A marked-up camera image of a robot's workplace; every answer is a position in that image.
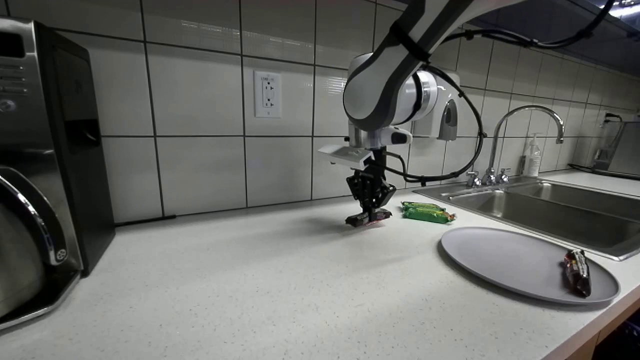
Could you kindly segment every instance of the green candy bar wrapper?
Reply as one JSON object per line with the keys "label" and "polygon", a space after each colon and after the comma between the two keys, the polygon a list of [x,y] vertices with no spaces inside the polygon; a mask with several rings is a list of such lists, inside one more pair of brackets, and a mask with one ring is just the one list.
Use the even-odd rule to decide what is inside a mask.
{"label": "green candy bar wrapper", "polygon": [[424,208],[424,209],[433,209],[433,210],[437,210],[437,211],[445,211],[445,208],[441,208],[440,206],[436,205],[436,204],[431,204],[431,203],[427,203],[427,202],[412,202],[412,201],[402,201],[402,208],[403,210],[407,210],[410,208]]}
{"label": "green candy bar wrapper", "polygon": [[456,219],[456,214],[449,214],[446,211],[427,208],[408,208],[403,211],[402,215],[405,218],[435,222],[438,224],[446,224]]}

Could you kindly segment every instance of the white tile wall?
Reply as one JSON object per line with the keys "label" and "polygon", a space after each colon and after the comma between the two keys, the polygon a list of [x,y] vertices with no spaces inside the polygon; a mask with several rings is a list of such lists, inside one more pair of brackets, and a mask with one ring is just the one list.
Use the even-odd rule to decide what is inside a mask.
{"label": "white tile wall", "polygon": [[[395,0],[8,3],[13,15],[41,20],[89,50],[119,222],[348,195],[353,171],[317,149],[344,143],[346,69],[406,7]],[[553,108],[566,121],[565,141],[555,144],[547,115],[516,114],[497,143],[498,171],[514,173],[533,132],[541,133],[542,171],[587,164],[604,113],[629,119],[640,104],[640,79],[553,52],[480,38],[441,45],[431,59],[460,75],[489,135],[507,111],[526,104]],[[254,117],[255,69],[281,74],[280,119]],[[389,151],[413,174],[458,170],[477,134],[470,108],[460,106],[456,141],[416,137]],[[491,146],[487,138],[473,167],[480,175]],[[388,164],[400,169],[393,158]],[[394,174],[388,180],[419,185]]]}

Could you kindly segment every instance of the faucet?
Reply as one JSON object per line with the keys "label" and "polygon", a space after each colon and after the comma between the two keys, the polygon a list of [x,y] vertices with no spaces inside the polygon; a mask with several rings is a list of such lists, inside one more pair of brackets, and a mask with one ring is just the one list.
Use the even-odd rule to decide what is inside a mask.
{"label": "faucet", "polygon": [[[521,106],[519,108],[515,108],[509,111],[502,117],[502,119],[500,119],[500,121],[498,121],[498,124],[495,126],[495,131],[493,132],[493,144],[491,146],[491,156],[489,156],[489,167],[486,168],[486,172],[484,173],[484,176],[482,178],[483,185],[491,186],[491,185],[496,185],[498,183],[495,177],[495,169],[493,168],[493,164],[495,163],[495,152],[498,149],[498,136],[500,135],[500,127],[502,126],[502,123],[507,121],[507,119],[510,118],[513,114],[519,113],[525,110],[542,111],[543,113],[546,113],[552,119],[554,119],[554,121],[556,122],[557,132],[558,132],[556,143],[564,142],[564,122],[562,119],[560,119],[560,116],[550,108],[546,108],[540,105],[526,105],[526,106]],[[502,171],[502,173],[500,174],[500,183],[504,184],[504,183],[507,183],[508,181],[509,181],[509,178],[506,177],[506,174],[504,173],[504,171]]]}

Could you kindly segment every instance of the appliance handle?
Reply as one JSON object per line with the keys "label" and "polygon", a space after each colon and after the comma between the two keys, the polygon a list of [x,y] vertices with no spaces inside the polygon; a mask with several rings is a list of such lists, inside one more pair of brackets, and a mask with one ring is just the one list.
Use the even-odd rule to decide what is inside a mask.
{"label": "appliance handle", "polygon": [[66,260],[67,244],[56,212],[29,179],[0,167],[0,201],[24,222],[45,263],[60,265]]}

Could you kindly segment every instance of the soap dispenser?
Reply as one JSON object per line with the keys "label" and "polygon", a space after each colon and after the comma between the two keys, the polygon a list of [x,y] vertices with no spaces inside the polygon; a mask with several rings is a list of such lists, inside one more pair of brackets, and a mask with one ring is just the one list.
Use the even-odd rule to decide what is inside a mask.
{"label": "soap dispenser", "polygon": [[533,133],[533,139],[529,142],[525,150],[525,162],[524,162],[524,175],[538,176],[540,172],[540,164],[542,163],[542,151],[538,145],[537,135],[540,133]]}

